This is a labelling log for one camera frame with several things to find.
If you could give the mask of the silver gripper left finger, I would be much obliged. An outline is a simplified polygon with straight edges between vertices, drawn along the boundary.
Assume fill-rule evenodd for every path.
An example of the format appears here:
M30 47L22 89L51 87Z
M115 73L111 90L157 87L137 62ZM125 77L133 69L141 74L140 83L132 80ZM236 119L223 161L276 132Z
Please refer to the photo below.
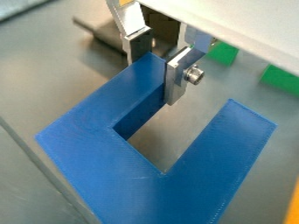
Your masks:
M153 30L145 25L140 3L136 0L107 0L120 31L127 62L132 64L152 51Z

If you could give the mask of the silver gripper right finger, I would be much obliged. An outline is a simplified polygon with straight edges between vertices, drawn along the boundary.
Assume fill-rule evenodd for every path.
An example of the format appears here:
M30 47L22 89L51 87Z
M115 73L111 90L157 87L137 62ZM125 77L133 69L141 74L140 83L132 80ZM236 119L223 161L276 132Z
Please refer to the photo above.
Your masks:
M187 84L197 85L204 76L196 62L211 47L212 36L187 24L181 24L177 50L165 62L164 102L173 105L185 92Z

